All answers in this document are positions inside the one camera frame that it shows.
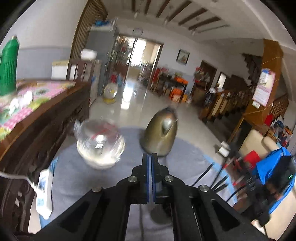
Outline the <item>dark chopstick one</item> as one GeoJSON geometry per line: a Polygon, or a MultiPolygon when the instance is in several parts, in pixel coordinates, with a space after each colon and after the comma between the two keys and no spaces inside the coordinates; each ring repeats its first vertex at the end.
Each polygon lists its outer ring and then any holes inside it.
{"type": "Polygon", "coordinates": [[[211,168],[213,167],[214,162],[212,162],[208,168],[200,175],[200,177],[191,185],[191,187],[194,187],[199,181],[201,181],[201,179],[211,170],[211,168]]]}

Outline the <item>dark chopstick two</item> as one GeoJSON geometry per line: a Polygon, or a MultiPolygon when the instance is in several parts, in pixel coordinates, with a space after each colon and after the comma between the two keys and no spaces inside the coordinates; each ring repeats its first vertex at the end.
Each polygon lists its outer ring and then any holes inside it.
{"type": "Polygon", "coordinates": [[[228,178],[228,175],[225,175],[215,186],[212,187],[212,189],[215,190],[218,187],[220,187],[224,183],[224,181],[226,181],[227,178],[228,178]]]}

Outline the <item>dark grey utensil cup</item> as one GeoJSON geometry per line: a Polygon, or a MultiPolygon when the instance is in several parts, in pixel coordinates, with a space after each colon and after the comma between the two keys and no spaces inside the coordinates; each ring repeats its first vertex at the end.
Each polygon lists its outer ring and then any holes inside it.
{"type": "Polygon", "coordinates": [[[150,212],[153,222],[166,225],[171,223],[171,207],[169,204],[156,204],[150,212]]]}

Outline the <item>red plastic stool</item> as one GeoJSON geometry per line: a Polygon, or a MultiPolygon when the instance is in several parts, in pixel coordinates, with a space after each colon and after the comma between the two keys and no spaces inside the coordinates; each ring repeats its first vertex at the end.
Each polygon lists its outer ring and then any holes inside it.
{"type": "Polygon", "coordinates": [[[261,161],[261,157],[255,151],[251,151],[244,156],[243,161],[248,169],[254,169],[256,164],[261,161]]]}

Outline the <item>white bowl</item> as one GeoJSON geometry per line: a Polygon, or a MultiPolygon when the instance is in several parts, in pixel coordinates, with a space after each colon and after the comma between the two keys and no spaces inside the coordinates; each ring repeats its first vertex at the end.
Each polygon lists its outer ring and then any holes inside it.
{"type": "Polygon", "coordinates": [[[109,144],[100,148],[86,147],[77,141],[76,148],[86,164],[94,169],[108,169],[115,166],[121,159],[125,150],[125,140],[119,141],[114,146],[109,144]]]}

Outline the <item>clear plastic bag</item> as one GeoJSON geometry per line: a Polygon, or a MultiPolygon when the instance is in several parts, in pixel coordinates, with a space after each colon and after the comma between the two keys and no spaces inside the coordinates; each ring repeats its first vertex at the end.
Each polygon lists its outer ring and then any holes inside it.
{"type": "Polygon", "coordinates": [[[116,125],[107,120],[76,120],[73,126],[74,136],[77,141],[86,147],[102,148],[104,145],[114,146],[119,141],[125,140],[116,125]]]}

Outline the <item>gold electric kettle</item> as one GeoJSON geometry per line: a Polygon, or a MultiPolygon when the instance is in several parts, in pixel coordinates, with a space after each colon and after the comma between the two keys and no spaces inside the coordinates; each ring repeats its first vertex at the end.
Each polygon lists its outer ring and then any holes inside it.
{"type": "Polygon", "coordinates": [[[176,110],[170,106],[158,111],[140,138],[140,145],[148,154],[165,157],[171,151],[178,130],[176,110]]]}

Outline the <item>dark carved wooden sideboard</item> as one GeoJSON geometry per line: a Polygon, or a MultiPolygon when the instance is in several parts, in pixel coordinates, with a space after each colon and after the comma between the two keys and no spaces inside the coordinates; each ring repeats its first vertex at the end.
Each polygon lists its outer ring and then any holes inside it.
{"type": "MultiPolygon", "coordinates": [[[[77,82],[18,123],[1,142],[1,171],[37,182],[75,120],[88,118],[90,89],[89,83],[77,82]]],[[[27,232],[34,195],[27,181],[1,178],[1,225],[12,232],[27,232]]]]}

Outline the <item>dark wooden side table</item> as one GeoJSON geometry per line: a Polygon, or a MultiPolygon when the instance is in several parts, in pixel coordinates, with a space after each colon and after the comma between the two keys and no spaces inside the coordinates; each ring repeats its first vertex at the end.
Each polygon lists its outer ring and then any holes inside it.
{"type": "Polygon", "coordinates": [[[151,90],[159,96],[168,94],[170,100],[181,103],[188,83],[184,78],[161,73],[156,82],[152,84],[151,90]]]}

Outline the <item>wooden chair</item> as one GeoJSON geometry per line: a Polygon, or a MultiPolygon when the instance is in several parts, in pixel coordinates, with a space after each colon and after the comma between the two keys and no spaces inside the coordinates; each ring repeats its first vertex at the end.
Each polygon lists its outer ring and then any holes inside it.
{"type": "Polygon", "coordinates": [[[99,78],[102,61],[70,59],[66,80],[75,82],[94,82],[99,78]]]}

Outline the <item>white chest freezer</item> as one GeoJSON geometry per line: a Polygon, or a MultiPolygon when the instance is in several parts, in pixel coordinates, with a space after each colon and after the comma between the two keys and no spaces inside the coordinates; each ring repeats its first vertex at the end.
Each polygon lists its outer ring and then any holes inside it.
{"type": "Polygon", "coordinates": [[[69,61],[60,60],[52,63],[51,78],[65,80],[67,76],[69,61]]]}

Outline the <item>grey refrigerator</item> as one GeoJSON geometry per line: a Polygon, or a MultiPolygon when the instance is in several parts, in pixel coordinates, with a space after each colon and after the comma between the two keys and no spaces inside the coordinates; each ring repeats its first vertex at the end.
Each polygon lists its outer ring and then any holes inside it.
{"type": "Polygon", "coordinates": [[[102,95],[109,80],[117,36],[118,31],[116,25],[91,26],[88,31],[85,48],[96,51],[96,60],[101,61],[98,95],[102,95]]]}

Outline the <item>green thermos jug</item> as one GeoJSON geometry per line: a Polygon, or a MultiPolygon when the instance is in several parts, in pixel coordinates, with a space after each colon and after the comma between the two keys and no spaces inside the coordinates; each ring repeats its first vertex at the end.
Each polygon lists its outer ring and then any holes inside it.
{"type": "Polygon", "coordinates": [[[16,66],[19,52],[19,42],[13,35],[7,42],[1,53],[1,96],[16,91],[16,66]]]}

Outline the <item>wall calendar poster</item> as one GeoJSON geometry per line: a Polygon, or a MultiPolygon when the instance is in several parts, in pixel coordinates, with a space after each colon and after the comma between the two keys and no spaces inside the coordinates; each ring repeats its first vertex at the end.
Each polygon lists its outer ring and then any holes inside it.
{"type": "Polygon", "coordinates": [[[275,73],[268,68],[263,68],[260,73],[254,95],[252,97],[252,105],[255,108],[259,109],[261,105],[263,107],[267,106],[271,91],[273,89],[274,80],[275,73]]]}

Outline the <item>framed wall picture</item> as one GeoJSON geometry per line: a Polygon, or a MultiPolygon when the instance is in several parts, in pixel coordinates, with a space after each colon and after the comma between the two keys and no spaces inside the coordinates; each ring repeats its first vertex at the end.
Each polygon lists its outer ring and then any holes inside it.
{"type": "Polygon", "coordinates": [[[180,64],[186,65],[189,59],[190,53],[188,51],[180,49],[177,55],[176,61],[180,64]]]}

